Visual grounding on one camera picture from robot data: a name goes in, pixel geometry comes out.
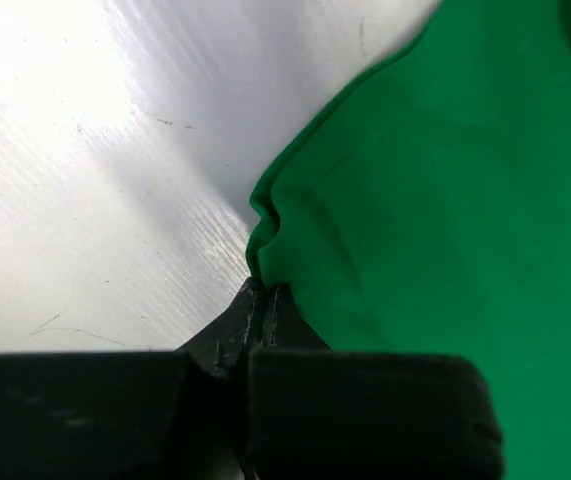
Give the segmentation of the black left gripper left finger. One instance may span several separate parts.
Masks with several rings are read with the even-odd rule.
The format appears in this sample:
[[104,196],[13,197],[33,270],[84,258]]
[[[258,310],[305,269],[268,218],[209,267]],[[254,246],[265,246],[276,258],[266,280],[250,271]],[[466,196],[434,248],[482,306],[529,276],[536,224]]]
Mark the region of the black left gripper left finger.
[[242,376],[265,291],[248,279],[183,346],[0,354],[0,479],[249,479]]

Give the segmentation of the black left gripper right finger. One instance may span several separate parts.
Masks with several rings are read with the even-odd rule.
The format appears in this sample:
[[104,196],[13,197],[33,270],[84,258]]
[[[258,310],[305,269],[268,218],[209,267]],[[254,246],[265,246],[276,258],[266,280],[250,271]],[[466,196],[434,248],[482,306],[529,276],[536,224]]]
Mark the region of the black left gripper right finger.
[[247,453],[260,479],[500,479],[503,436],[468,360],[329,349],[271,290],[247,363]]

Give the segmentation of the green t shirt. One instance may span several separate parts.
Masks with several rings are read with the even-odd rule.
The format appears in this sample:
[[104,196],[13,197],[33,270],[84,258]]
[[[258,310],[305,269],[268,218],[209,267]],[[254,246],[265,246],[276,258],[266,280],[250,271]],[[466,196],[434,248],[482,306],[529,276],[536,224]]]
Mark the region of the green t shirt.
[[485,374],[511,479],[571,479],[571,1],[445,1],[276,158],[246,258],[332,347]]

